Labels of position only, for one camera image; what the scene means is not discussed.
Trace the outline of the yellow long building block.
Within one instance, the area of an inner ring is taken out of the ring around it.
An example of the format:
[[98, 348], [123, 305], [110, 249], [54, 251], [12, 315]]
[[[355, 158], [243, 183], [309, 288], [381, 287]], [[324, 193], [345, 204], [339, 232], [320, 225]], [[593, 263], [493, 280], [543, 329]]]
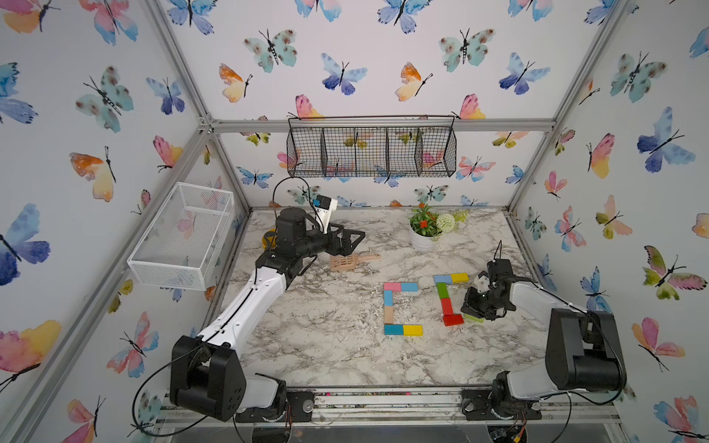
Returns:
[[466, 273], [454, 273], [451, 275], [451, 278], [454, 284], [463, 284], [464, 282], [470, 281], [470, 278]]

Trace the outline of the red building block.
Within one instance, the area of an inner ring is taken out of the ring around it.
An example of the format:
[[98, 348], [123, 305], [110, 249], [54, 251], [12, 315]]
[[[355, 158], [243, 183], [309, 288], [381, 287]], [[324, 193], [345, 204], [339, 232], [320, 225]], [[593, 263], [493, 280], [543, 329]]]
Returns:
[[465, 320], [460, 314], [445, 315], [443, 317], [443, 323], [446, 327], [453, 327], [457, 325], [462, 325], [463, 323], [465, 323]]
[[441, 298], [441, 308], [444, 317], [453, 316], [452, 300], [450, 298]]

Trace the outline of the pale blue building block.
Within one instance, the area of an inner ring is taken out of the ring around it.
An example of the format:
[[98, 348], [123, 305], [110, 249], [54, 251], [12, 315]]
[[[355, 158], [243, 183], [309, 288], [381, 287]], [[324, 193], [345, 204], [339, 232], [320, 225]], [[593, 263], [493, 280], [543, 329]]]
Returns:
[[448, 275], [435, 275], [434, 282], [436, 284], [453, 284], [452, 276]]

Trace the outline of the small yellow building block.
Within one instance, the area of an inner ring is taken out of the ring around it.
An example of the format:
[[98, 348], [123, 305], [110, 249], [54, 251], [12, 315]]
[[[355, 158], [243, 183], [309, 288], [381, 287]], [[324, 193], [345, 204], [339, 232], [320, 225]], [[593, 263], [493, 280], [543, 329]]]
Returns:
[[420, 337], [424, 335], [424, 328], [422, 325], [404, 325], [403, 335], [407, 337]]

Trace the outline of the sky blue short block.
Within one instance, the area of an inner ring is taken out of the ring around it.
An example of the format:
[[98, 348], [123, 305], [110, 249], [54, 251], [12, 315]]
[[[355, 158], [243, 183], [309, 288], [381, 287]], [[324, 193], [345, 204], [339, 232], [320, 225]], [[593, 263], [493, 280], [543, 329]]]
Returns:
[[403, 293], [415, 293], [418, 292], [418, 284], [416, 282], [402, 282], [401, 292]]

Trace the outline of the pink building block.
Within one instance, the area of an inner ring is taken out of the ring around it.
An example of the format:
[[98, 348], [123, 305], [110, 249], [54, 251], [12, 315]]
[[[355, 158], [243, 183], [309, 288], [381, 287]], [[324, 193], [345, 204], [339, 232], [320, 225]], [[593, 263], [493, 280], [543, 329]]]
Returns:
[[402, 291], [402, 284], [399, 284], [398, 282], [386, 282], [383, 286], [383, 289], [385, 291], [399, 293]]

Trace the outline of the teal building block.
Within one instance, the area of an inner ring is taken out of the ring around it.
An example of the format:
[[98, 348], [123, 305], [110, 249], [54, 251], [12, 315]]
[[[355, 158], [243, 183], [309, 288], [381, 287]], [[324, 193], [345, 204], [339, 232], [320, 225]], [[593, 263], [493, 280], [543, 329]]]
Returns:
[[404, 325], [401, 324], [385, 324], [384, 333], [387, 336], [403, 336], [404, 335]]

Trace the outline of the natural wood building block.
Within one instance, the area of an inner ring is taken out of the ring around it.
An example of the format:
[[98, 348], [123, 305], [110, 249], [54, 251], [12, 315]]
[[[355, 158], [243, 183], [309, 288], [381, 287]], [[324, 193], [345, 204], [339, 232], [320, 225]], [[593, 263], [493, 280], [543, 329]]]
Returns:
[[384, 323], [386, 325], [394, 323], [394, 308], [392, 306], [384, 306]]

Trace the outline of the light green building block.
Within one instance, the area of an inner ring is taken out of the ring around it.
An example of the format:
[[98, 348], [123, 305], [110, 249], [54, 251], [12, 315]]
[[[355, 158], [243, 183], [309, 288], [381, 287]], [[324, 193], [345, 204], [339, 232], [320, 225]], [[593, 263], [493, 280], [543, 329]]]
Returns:
[[477, 322], [477, 323], [484, 323], [484, 319], [480, 319], [479, 317], [474, 317], [471, 315], [463, 314], [463, 318], [466, 321], [472, 321], [472, 322]]

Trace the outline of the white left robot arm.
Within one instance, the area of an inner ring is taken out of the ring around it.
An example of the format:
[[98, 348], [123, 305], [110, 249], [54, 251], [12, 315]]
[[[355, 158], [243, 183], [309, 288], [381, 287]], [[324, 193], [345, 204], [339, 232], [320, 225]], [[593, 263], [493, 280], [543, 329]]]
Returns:
[[313, 228], [306, 226], [308, 217], [301, 208], [282, 210], [267, 238], [269, 247], [233, 302], [196, 336], [183, 336], [174, 345], [169, 388], [174, 406], [223, 422], [242, 413], [262, 413], [275, 421], [286, 413], [285, 382], [247, 375], [240, 361], [243, 348], [311, 260], [322, 253], [348, 257], [366, 237], [363, 231], [330, 223], [328, 210], [317, 210]]

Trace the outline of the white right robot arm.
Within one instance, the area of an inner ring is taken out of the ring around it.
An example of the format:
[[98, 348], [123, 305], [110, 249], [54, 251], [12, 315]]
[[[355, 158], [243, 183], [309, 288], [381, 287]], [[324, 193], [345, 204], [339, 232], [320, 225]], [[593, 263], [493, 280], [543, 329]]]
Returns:
[[618, 397], [627, 370], [614, 316], [578, 308], [531, 279], [513, 273], [509, 260], [494, 258], [480, 273], [487, 290], [472, 286], [462, 312], [494, 321], [518, 309], [547, 329], [544, 362], [505, 371], [493, 383], [491, 403], [498, 409], [568, 393], [609, 392]]

